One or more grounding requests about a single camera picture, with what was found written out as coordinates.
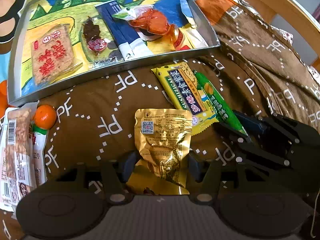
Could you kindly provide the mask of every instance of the qr code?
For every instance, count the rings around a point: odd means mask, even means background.
[[[153,134],[153,121],[142,121],[142,133]]]

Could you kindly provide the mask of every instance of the green snack package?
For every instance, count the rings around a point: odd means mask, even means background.
[[[216,109],[217,118],[219,122],[225,122],[230,125],[233,129],[248,136],[244,127],[232,112],[228,104],[224,101],[220,93],[215,89],[209,79],[205,75],[196,70],[193,71],[197,78],[198,86],[201,87],[209,98],[210,102]]]

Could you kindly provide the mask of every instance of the small orange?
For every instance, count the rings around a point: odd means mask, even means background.
[[[55,109],[50,105],[39,106],[34,116],[35,124],[41,129],[49,130],[57,119]]]

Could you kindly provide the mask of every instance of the yellow snack package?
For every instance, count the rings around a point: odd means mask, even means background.
[[[156,176],[186,186],[192,115],[177,109],[138,109],[134,141],[146,167]]]
[[[200,88],[193,72],[186,62],[151,69],[177,109],[192,113],[192,135],[201,133],[214,122],[216,112]]]

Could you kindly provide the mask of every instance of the brown fabric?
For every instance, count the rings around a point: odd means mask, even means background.
[[[221,47],[211,57],[187,61],[191,69],[211,80],[231,108],[252,116],[275,111],[320,130],[318,85],[282,37],[240,6],[229,8],[214,28]],[[135,111],[173,107],[150,70],[154,67],[102,77],[41,100],[59,115],[45,147],[49,179],[77,162],[97,166],[97,156],[116,159],[135,150]],[[220,158],[227,163],[234,156],[232,145],[213,127],[193,136],[191,148],[203,159]],[[101,188],[99,182],[90,183],[89,189],[96,194]],[[197,189],[190,176],[187,189]],[[0,214],[11,239],[19,239],[22,232],[10,217]],[[0,239],[6,239],[2,231]]]

